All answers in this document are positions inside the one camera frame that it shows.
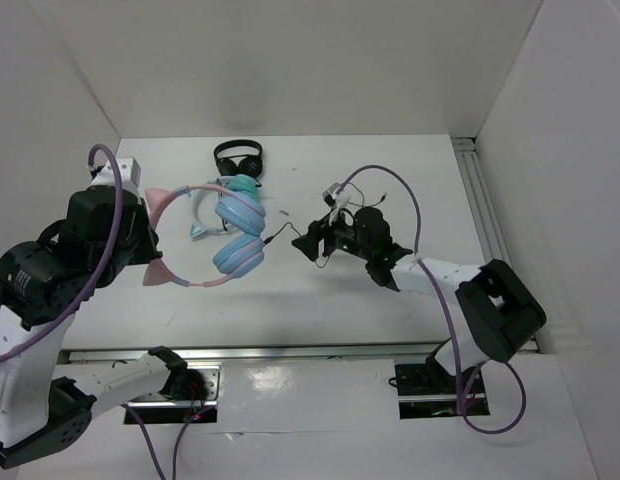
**blue ear cup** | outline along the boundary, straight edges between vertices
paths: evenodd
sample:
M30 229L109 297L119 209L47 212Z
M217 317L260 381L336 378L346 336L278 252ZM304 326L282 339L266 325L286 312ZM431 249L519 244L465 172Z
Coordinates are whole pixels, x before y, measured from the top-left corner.
M264 218L266 210L256 200L251 199L247 195L243 193L237 193L236 195L241 197L243 201L230 195L224 195L217 203L214 209L215 213L242 232L259 236L266 228Z
M241 278L261 265L264 247L261 238L244 233L223 247L212 262L219 272L226 275L234 272L233 278Z

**headphones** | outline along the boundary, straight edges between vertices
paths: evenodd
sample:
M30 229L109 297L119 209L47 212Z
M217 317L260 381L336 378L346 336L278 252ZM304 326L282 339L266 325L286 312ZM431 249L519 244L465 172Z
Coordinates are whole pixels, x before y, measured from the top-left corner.
M257 154L243 153L227 157L219 156L221 152L236 147L254 148ZM243 160L237 165L233 159L240 157L243 157ZM239 175L241 173L256 179L263 172L263 147L254 140L230 140L229 142L223 142L214 149L214 161L222 177Z
M239 174L234 177L219 177L214 182L208 182L206 185L218 185L225 187L231 192L243 193L252 200L257 201L257 185L259 183L252 177ZM232 232L234 229L224 227L211 227L199 220L199 205L203 201L203 197L210 190L195 190L188 193L190 197L190 213L192 215L192 225L190 226L190 238L197 238L204 234L223 235Z
M245 192L234 192L214 184L184 186L172 192L162 188L148 188L145 194L150 210L148 215L150 226L156 230L159 219L168 205L178 197L197 190L221 193L223 196L217 203L215 213L244 232L219 250L212 259L219 272L225 276L213 281L193 283L175 275L163 260L158 258L148 265L143 277L144 286L172 282L182 287L216 287L233 278L243 277L263 262L265 243L260 235L266 227L266 211L256 199L250 198Z

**black headphones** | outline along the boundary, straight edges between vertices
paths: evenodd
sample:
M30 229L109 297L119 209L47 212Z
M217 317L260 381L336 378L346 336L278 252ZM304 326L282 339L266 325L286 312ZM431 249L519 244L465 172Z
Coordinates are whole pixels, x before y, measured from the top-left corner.
M224 150L236 147L250 147L257 151L257 154L242 153L240 155L230 155L228 157L220 157ZM243 157L243 160L237 165L233 159ZM263 147L259 142L254 140L230 140L223 142L214 149L214 161L221 176L234 176L240 173L248 175L254 179L258 178L263 172Z

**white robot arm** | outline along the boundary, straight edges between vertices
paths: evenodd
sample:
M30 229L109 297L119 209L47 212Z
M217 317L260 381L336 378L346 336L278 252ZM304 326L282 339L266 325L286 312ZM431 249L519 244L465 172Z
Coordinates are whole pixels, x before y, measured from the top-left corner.
M205 389L199 374L165 347L105 375L53 380L74 320L72 313L59 323L59 316L89 286L113 223L115 160L104 152L110 166L93 170L89 188L71 197L66 218L0 259L0 466L6 469L68 448L93 418L137 396L158 392L185 399L193 382ZM109 285L125 266L160 256L138 193L139 166L132 158L116 160L116 166L123 190L121 220L97 288Z
M330 213L312 222L308 233L293 240L292 245L314 262L323 243L324 257L341 250L366 260L366 271L381 287L432 297L441 294L443 303L460 307L470 331L470 335L455 336L464 377L470 374L468 369L488 360L507 363L545 324L545 312L505 262L459 265L415 255L393 241L390 226L378 208L347 212L352 217L348 223L344 213L349 196L334 196L336 187L338 184L323 194ZM432 375L439 377L435 383L454 384L457 368L450 339L426 363Z

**blue headphones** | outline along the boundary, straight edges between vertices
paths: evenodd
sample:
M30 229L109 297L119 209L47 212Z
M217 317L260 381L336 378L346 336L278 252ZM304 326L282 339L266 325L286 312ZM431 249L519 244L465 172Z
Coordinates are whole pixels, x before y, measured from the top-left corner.
M250 183L246 181L246 178L255 182L252 183L254 196L251 195ZM150 210L148 217L150 226L155 230L161 215L176 198L189 194L191 191L204 190L222 194L215 213L244 233L223 247L212 259L219 272L225 276L213 281L193 283L175 275L159 258L148 265L143 285L162 285L173 282L183 287L216 287L233 278L241 278L261 265L265 257L263 253L265 244L260 235L266 227L266 211L256 200L256 181L246 175L237 175L227 187L206 184L185 186L172 192L161 188L146 189L146 202Z
M232 192L243 193L251 199L258 201L257 186L260 184L257 180L248 175L222 176L215 182L208 182L207 185L219 185ZM192 215L190 238L199 238L203 235L225 235L235 230L232 227L226 228L225 225L224 227L212 227L199 220L199 205L201 205L203 198L208 192L209 190L195 190L188 194L190 197L190 213Z

